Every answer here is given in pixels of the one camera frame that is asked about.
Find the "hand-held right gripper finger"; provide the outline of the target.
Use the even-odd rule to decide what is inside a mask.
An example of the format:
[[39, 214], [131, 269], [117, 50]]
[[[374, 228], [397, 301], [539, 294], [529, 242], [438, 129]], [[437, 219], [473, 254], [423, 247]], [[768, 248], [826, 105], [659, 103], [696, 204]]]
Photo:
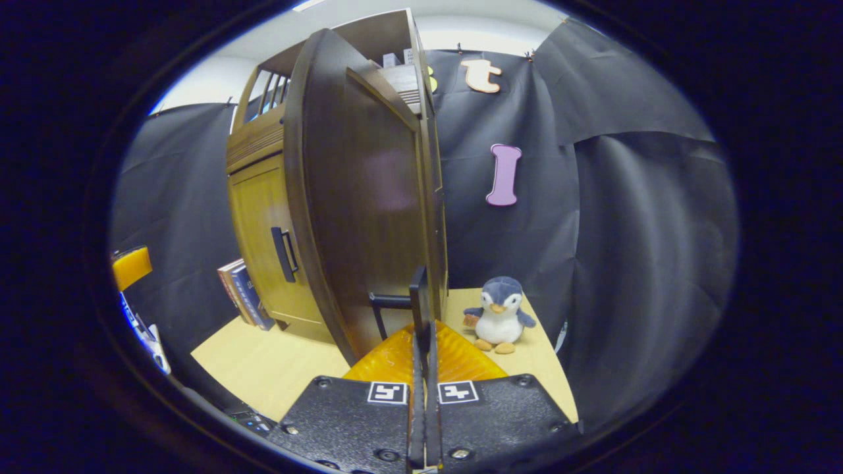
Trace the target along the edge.
[[440, 471], [539, 471], [569, 456], [582, 426], [532, 374], [506, 374], [452, 328], [431, 326], [425, 441]]
[[315, 376], [267, 439], [323, 469], [410, 473], [424, 460], [421, 375], [408, 325], [344, 376]]

